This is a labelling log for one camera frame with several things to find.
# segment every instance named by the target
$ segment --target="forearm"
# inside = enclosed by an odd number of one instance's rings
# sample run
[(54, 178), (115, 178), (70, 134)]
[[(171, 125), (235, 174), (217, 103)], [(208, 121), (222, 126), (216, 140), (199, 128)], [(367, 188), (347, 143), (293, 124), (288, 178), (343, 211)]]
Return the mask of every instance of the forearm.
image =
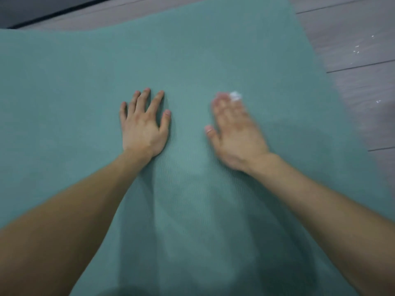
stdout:
[(123, 153), (2, 229), (0, 291), (69, 294), (146, 163), (139, 154)]
[(350, 283), (364, 295), (394, 293), (394, 223), (330, 190), (276, 155), (251, 175), (276, 194), (309, 230)]

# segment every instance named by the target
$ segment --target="yoga mat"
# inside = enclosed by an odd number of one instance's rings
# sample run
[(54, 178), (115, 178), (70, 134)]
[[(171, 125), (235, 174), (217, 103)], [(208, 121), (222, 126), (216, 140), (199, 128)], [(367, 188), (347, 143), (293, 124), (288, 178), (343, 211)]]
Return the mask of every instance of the yoga mat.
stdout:
[(89, 32), (0, 31), (0, 226), (120, 154), (119, 105), (145, 87), (166, 92), (169, 141), (72, 295), (357, 295), (203, 131), (215, 93), (239, 91), (274, 152), (394, 218), (287, 0), (207, 0)]

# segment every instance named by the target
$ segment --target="wooden floor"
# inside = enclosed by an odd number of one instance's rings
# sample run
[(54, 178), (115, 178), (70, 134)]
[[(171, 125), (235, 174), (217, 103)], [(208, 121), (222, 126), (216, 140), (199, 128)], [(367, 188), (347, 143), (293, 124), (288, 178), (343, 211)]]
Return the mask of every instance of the wooden floor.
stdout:
[[(28, 26), (81, 30), (200, 0), (110, 0)], [(290, 0), (395, 195), (395, 0)]]

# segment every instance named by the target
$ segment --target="hand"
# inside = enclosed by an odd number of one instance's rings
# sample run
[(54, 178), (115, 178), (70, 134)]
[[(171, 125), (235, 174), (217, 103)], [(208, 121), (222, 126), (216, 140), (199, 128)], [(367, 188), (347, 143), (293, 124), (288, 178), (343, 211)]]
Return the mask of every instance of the hand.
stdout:
[(251, 119), (241, 100), (231, 100), (228, 93), (218, 93), (212, 110), (220, 133), (205, 127), (215, 153), (228, 167), (250, 172), (255, 161), (270, 154), (261, 131)]
[(156, 112), (164, 96), (163, 90), (158, 92), (152, 99), (147, 111), (145, 111), (150, 92), (149, 88), (144, 89), (142, 93), (137, 90), (133, 94), (129, 107), (126, 108), (126, 102), (122, 102), (119, 109), (123, 149), (133, 152), (141, 151), (149, 160), (160, 154), (165, 147), (171, 119), (170, 110), (165, 110), (160, 127), (156, 123)]

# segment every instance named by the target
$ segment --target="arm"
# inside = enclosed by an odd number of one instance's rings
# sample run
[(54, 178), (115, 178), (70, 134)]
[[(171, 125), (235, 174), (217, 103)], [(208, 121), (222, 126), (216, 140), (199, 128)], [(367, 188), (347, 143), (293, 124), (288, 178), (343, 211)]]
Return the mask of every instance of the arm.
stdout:
[(170, 111), (158, 128), (164, 93), (149, 89), (120, 109), (124, 152), (112, 163), (28, 211), (0, 231), (1, 295), (68, 295), (100, 247), (139, 171), (165, 146)]
[(270, 153), (241, 101), (219, 94), (212, 107), (221, 134), (205, 130), (219, 158), (276, 194), (362, 295), (394, 295), (395, 224)]

